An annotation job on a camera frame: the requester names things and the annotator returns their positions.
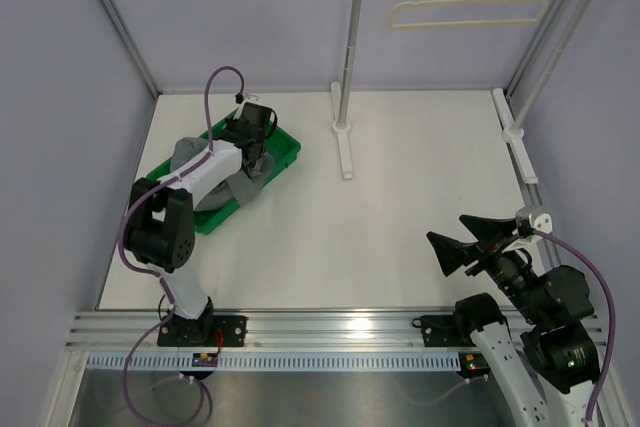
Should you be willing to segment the aluminium frame post right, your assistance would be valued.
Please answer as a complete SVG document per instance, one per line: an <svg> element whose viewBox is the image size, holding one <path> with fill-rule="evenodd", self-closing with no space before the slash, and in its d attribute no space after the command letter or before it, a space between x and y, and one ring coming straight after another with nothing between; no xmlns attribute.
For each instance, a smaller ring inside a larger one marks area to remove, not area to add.
<svg viewBox="0 0 640 427"><path fill-rule="evenodd" d="M522 80L527 75L529 68L535 63L535 59L541 53L547 35L555 28L559 20L562 9L569 0L550 0L546 12L538 26L535 28L526 49L516 66L515 72L511 76L507 86L503 89L507 101L511 101L517 92Z"/></svg>

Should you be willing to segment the cream hanger with metal hook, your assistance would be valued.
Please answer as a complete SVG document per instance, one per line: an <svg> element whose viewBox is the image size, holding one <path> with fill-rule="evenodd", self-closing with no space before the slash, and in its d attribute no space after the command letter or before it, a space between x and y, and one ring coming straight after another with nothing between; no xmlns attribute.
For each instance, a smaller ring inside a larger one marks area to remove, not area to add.
<svg viewBox="0 0 640 427"><path fill-rule="evenodd" d="M548 0L419 0L391 8L392 30L527 26L541 21Z"/></svg>

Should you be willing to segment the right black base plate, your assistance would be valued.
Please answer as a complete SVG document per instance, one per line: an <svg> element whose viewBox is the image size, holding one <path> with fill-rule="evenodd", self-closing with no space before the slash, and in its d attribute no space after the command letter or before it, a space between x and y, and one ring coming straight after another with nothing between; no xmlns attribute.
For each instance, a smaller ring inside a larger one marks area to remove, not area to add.
<svg viewBox="0 0 640 427"><path fill-rule="evenodd" d="M411 326L421 333L425 347L471 348L469 322L458 314L424 314L415 317Z"/></svg>

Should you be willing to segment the metal clothes rack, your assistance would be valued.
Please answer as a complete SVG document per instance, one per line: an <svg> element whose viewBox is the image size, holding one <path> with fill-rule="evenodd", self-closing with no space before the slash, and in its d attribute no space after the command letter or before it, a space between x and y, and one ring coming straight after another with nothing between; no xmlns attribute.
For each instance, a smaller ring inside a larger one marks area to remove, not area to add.
<svg viewBox="0 0 640 427"><path fill-rule="evenodd" d="M437 28L458 28L458 27L484 27L484 26L529 26L534 25L536 30L519 61L516 71L511 77L507 86L507 91L496 92L494 96L498 99L497 112L502 125L502 137L507 144L522 181L527 186L538 184L538 176L524 146L524 121L539 98L542 90L548 83L555 67L564 53L569 41L576 31L580 21L584 17L592 0L579 0L570 18L564 26L556 45L554 46L549 59L546 61L541 74L538 76L531 92L526 97L523 106L517 114L512 114L508 101L516 92L521 80L524 78L528 68L533 65L535 57L541 49L541 45L547 34L550 32L556 16L568 0L422 0L405 1L396 4L388 14L388 27L392 30L416 30L416 29L437 29ZM504 17L485 19L459 19L450 21L431 21L399 23L397 14L402 10L427 8L427 7L448 7L466 5L508 5L508 4L536 5L538 10L531 17ZM339 154L339 165L341 177L344 180L351 180L354 176L354 163L350 145L351 125L348 120L348 109L350 94L352 91L352 80L354 73L356 43L359 32L359 22L361 17L363 0L351 0L349 26L346 41L346 53L342 72L342 79L333 82L330 87L334 120L332 131L337 142Z"/></svg>

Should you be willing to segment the aluminium frame post left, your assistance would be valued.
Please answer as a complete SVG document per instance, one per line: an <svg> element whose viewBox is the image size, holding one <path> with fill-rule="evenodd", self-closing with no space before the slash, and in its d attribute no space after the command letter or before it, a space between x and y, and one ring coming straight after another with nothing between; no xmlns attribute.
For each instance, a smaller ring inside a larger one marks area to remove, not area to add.
<svg viewBox="0 0 640 427"><path fill-rule="evenodd" d="M120 9L116 5L115 0L97 0L97 3L106 15L111 28L124 48L124 51L135 68L139 78L145 85L146 90L150 94L151 98L154 101L157 101L162 90L159 88L157 81L144 60L137 43L126 25Z"/></svg>

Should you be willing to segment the aluminium mounting rail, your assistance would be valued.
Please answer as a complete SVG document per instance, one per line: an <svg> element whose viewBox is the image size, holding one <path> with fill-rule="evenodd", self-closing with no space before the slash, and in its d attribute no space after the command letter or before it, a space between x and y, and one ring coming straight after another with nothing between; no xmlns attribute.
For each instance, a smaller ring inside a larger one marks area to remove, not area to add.
<svg viewBox="0 0 640 427"><path fill-rule="evenodd" d="M244 336L245 351L417 351L424 347L417 318L399 310L232 311L243 323L231 329ZM89 311L75 315L68 350L131 347L159 322L152 311Z"/></svg>

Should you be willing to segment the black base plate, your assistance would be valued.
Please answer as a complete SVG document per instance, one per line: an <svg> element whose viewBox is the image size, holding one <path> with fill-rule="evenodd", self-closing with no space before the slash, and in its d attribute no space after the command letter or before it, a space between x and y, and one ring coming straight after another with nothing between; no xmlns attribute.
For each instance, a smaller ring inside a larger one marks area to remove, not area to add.
<svg viewBox="0 0 640 427"><path fill-rule="evenodd" d="M240 315L214 315L203 320L174 317L160 328L160 347L222 347L244 346L247 318Z"/></svg>
<svg viewBox="0 0 640 427"><path fill-rule="evenodd" d="M424 314L415 317L411 326L421 333L425 347L471 348L469 322L458 314Z"/></svg>

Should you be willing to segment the aluminium frame post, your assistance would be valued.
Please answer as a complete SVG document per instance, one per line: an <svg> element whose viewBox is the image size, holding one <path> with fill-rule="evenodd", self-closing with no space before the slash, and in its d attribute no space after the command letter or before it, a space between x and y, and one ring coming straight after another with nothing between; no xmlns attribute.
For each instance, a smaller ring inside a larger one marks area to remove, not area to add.
<svg viewBox="0 0 640 427"><path fill-rule="evenodd" d="M150 94L151 98L154 101L157 101L162 90L159 88L157 81L144 60L137 43L126 25L120 9L116 5L115 0L97 0L97 3L106 15L111 28L124 48L124 51L135 68L139 78L145 85L146 90Z"/></svg>
<svg viewBox="0 0 640 427"><path fill-rule="evenodd" d="M515 72L511 76L507 86L503 89L507 101L511 101L517 92L522 80L527 75L529 68L535 63L535 59L541 53L547 35L555 28L559 20L562 9L569 0L550 0L546 12L538 26L535 28L526 49L516 66Z"/></svg>

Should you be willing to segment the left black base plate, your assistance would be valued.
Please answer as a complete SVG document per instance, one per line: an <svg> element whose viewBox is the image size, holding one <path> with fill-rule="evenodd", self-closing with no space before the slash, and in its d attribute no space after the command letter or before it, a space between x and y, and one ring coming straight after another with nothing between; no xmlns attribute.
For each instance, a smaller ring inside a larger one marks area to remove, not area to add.
<svg viewBox="0 0 640 427"><path fill-rule="evenodd" d="M160 347L222 347L244 346L247 318L240 315L214 315L203 320L174 317L160 328Z"/></svg>

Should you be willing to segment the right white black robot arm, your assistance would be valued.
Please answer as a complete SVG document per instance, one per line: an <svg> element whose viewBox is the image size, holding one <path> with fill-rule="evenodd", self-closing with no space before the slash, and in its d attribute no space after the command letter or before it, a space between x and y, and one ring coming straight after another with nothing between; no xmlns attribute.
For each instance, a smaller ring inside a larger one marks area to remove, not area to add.
<svg viewBox="0 0 640 427"><path fill-rule="evenodd" d="M511 219L462 215L459 220L473 241L433 231L426 235L442 273L486 273L530 328L516 348L501 308L481 293L455 303L450 317L455 337L480 351L517 425L595 425L602 371L582 323L594 313L588 283L569 265L536 274L527 250L550 236L551 216L523 208Z"/></svg>

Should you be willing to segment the grey button-up shirt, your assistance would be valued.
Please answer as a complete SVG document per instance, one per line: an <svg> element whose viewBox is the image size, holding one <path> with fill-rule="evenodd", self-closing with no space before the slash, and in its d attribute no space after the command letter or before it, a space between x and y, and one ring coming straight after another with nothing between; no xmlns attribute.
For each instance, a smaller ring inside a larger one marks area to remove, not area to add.
<svg viewBox="0 0 640 427"><path fill-rule="evenodd" d="M208 141L199 137L184 137L174 146L170 161L170 171L179 169L193 157L204 150ZM220 182L211 189L203 199L195 205L195 212L216 211L231 200L236 200L240 206L254 199L264 187L267 177L275 168L275 159L268 152L258 159L253 167L240 171L228 179Z"/></svg>

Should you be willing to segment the green plastic tray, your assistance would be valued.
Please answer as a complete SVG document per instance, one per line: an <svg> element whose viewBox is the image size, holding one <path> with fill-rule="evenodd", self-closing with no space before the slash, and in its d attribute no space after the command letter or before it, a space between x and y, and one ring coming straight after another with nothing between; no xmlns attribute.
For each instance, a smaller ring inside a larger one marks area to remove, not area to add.
<svg viewBox="0 0 640 427"><path fill-rule="evenodd" d="M264 186L267 186L272 180L296 161L297 155L301 150L301 144L284 129L277 126L272 136L265 141L265 148L266 152L275 162L273 170L265 179ZM169 173L170 159L167 158L154 169L149 171L146 174L146 177L152 180L158 180ZM195 231L202 235L208 235L239 209L239 203L235 199L231 199L217 210L195 212Z"/></svg>

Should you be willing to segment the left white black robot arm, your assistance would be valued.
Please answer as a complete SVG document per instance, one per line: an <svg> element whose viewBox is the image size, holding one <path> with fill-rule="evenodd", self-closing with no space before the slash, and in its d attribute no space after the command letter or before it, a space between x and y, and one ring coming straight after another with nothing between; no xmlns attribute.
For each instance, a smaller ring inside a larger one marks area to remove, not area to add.
<svg viewBox="0 0 640 427"><path fill-rule="evenodd" d="M231 199L244 204L260 193L275 167L266 142L277 121L272 108L243 102L191 159L158 180L141 178L133 184L118 252L132 253L135 259L126 266L157 278L165 293L169 312L158 328L159 345L221 343L212 300L189 263L194 214L199 207L218 208Z"/></svg>

